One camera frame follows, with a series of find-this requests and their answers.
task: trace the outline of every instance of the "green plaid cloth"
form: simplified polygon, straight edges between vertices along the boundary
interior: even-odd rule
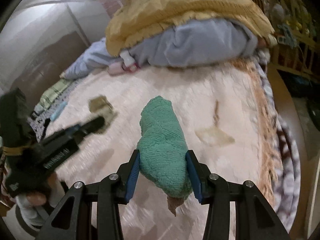
[[[39,104],[47,110],[53,101],[72,83],[71,80],[61,78],[52,87],[47,89],[41,96]]]

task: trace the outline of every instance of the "blue fabric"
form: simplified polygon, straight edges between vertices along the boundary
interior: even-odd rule
[[[106,38],[93,43],[65,72],[66,79],[89,74],[94,68],[120,61],[111,57]],[[258,39],[244,25],[223,18],[190,20],[174,26],[129,49],[140,66],[187,67],[211,64],[236,57],[251,56]]]

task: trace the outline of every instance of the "floor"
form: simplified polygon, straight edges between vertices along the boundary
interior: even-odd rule
[[[270,81],[276,109],[282,118],[287,122],[289,128],[296,139],[301,165],[301,188],[300,198],[298,204],[298,211],[295,221],[289,233],[292,240],[305,239],[305,220],[306,211],[309,199],[309,192],[312,185],[315,168],[317,165],[317,158],[308,160],[305,139],[303,136],[300,119],[296,111],[294,102],[290,96],[287,87],[285,86],[281,76],[275,68],[268,68],[268,79]]]

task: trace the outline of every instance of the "white bottle cap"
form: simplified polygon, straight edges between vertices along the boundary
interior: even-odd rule
[[[127,51],[126,49],[121,51],[120,57],[123,59],[126,67],[130,67],[131,65],[136,63],[134,58],[130,56],[129,51]]]

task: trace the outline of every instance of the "bed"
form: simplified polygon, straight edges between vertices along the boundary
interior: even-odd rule
[[[288,127],[275,111],[268,79],[258,64],[256,68],[258,84],[268,106],[274,109],[273,142],[278,152],[271,156],[277,179],[274,177],[270,183],[272,195],[266,195],[289,231],[299,199],[299,154]],[[88,118],[88,100],[98,95],[107,97],[118,111],[118,117],[104,134],[88,136],[80,151],[67,160],[57,174],[70,187],[76,181],[98,182],[115,172],[121,163],[129,160],[141,137],[139,121],[143,107],[161,95],[172,101],[187,145],[194,150],[199,162],[206,163],[211,172],[228,181],[243,183],[250,179],[263,187],[268,184],[268,176],[263,175],[261,117],[253,86],[248,72],[230,63],[183,70],[150,66],[116,77],[109,76],[105,70],[95,70],[68,95],[67,107],[50,124],[47,135]],[[235,143],[224,147],[210,146],[195,134],[195,130],[212,125],[216,100],[220,103],[219,128],[235,139]],[[208,206],[199,205],[192,193],[174,217],[167,209],[165,193],[140,174],[133,199],[119,209],[125,239],[201,239]],[[234,203],[230,210],[229,238],[234,239]],[[96,205],[92,216],[94,226],[95,214]]]

